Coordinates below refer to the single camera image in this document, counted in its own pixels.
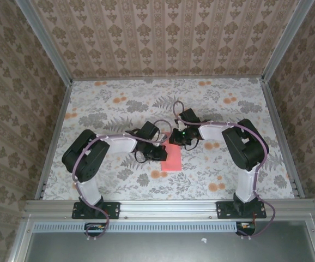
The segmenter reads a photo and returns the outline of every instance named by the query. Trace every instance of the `purple cable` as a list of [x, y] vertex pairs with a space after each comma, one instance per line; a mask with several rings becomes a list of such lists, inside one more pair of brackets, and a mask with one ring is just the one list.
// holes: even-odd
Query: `purple cable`
[[[262, 162], [256, 167], [256, 170], [255, 170], [255, 177], [254, 177], [254, 180], [255, 180], [255, 181], [254, 181], [254, 183], [253, 183], [253, 193], [254, 193], [254, 195], [255, 195], [260, 201], [262, 201], [263, 203], [265, 203], [265, 204], [267, 204], [268, 206], [271, 207], [271, 209], [272, 209], [272, 217], [271, 217], [269, 223], [265, 226], [265, 228], [264, 228], [262, 231], [260, 231], [259, 233], [254, 234], [254, 235], [252, 235], [252, 236], [250, 236], [250, 237], [254, 237], [254, 236], [258, 236], [258, 235], [262, 234], [262, 233], [270, 226], [270, 224], [274, 221], [274, 218], [275, 218], [275, 215], [276, 215], [276, 210], [275, 210], [275, 208], [272, 206], [272, 204], [270, 204], [270, 203], [268, 203], [267, 201], [265, 201], [265, 200], [263, 200], [262, 198], [260, 198], [259, 195], [256, 193], [257, 178], [258, 178], [259, 169], [264, 165], [266, 159], [268, 158], [268, 152], [267, 152], [267, 150], [266, 150], [266, 146], [265, 146], [264, 141], [263, 141], [255, 132], [253, 132], [252, 130], [248, 129], [247, 127], [241, 126], [240, 124], [237, 124], [237, 123], [230, 123], [230, 122], [224, 123], [224, 122], [213, 122], [213, 121], [211, 121], [211, 122], [204, 122], [204, 123], [191, 123], [191, 122], [186, 122], [186, 121], [182, 120], [182, 119], [177, 115], [177, 113], [175, 112], [175, 109], [174, 109], [174, 108], [175, 108], [175, 106], [176, 106], [177, 104], [181, 104], [181, 106], [182, 106], [182, 112], [184, 111], [184, 104], [183, 104], [181, 101], [177, 100], [176, 102], [174, 102], [173, 107], [172, 107], [173, 114], [174, 114], [174, 116], [177, 118], [177, 120], [179, 120], [179, 121], [181, 121], [181, 122], [183, 122], [183, 123], [185, 123], [185, 124], [188, 124], [188, 125], [195, 125], [195, 126], [206, 126], [206, 125], [209, 125], [209, 124], [214, 124], [214, 125], [219, 125], [219, 126], [235, 126], [235, 127], [241, 128], [241, 129], [243, 129], [243, 130], [249, 132], [251, 135], [253, 135], [253, 136], [260, 142], [260, 144], [261, 144], [261, 146], [263, 147], [263, 150], [264, 150], [264, 158], [263, 158]], [[241, 230], [238, 230], [238, 231], [239, 231], [240, 233], [244, 234], [244, 235], [247, 235], [246, 233], [242, 232]]]
[[[90, 147], [91, 147], [94, 143], [96, 143], [97, 141], [99, 141], [99, 140], [101, 140], [101, 139], [105, 139], [105, 138], [123, 138], [123, 137], [125, 137], [125, 138], [132, 138], [132, 139], [135, 139], [135, 140], [141, 140], [141, 141], [148, 142], [148, 143], [153, 143], [153, 144], [161, 144], [161, 143], [163, 143], [163, 142], [165, 142], [166, 140], [169, 139], [169, 137], [170, 137], [171, 134], [172, 134], [172, 129], [173, 129], [173, 128], [172, 128], [171, 124], [170, 124], [168, 121], [164, 120], [164, 119], [159, 119], [159, 120], [155, 121], [154, 124], [156, 124], [156, 123], [158, 123], [158, 122], [165, 122], [165, 123], [167, 123], [167, 124], [169, 125], [170, 133], [169, 133], [169, 135], [167, 136], [167, 138], [165, 138], [165, 139], [162, 139], [162, 140], [160, 140], [160, 141], [150, 141], [150, 140], [138, 138], [138, 137], [135, 137], [135, 136], [132, 136], [132, 135], [129, 135], [129, 134], [121, 134], [121, 135], [101, 135], [101, 136], [98, 136], [98, 137], [96, 137], [95, 139], [93, 139], [93, 140], [82, 150], [82, 152], [80, 153], [79, 157], [77, 158], [77, 160], [76, 160], [76, 162], [75, 162], [75, 164], [74, 164], [74, 167], [73, 167], [73, 169], [72, 169], [72, 173], [71, 173], [72, 180], [73, 180], [74, 183], [75, 183], [75, 188], [76, 188], [77, 192], [79, 193], [81, 200], [82, 200], [86, 205], [88, 205], [89, 207], [91, 207], [92, 209], [96, 209], [96, 210], [98, 210], [99, 212], [101, 212], [101, 213], [106, 217], [106, 220], [107, 220], [107, 221], [106, 221], [106, 225], [105, 225], [103, 231], [102, 231], [97, 237], [103, 236], [103, 234], [105, 233], [105, 231], [106, 231], [106, 230], [108, 229], [108, 227], [109, 227], [109, 221], [110, 221], [110, 219], [109, 219], [108, 214], [107, 214], [106, 212], [104, 212], [102, 209], [100, 209], [100, 208], [98, 208], [98, 207], [96, 207], [96, 206], [94, 206], [94, 205], [91, 205], [91, 204], [85, 199], [85, 197], [83, 196], [83, 194], [81, 193], [81, 191], [80, 191], [80, 189], [79, 189], [79, 187], [78, 187], [78, 184], [77, 184], [77, 183], [78, 183], [78, 178], [77, 178], [76, 175], [75, 175], [75, 171], [76, 171], [76, 169], [77, 169], [77, 167], [78, 167], [78, 165], [79, 165], [81, 159], [83, 158], [83, 156], [85, 155], [85, 153], [90, 149]], [[89, 235], [88, 235], [88, 228], [87, 228], [87, 230], [86, 230], [86, 236], [89, 237]]]

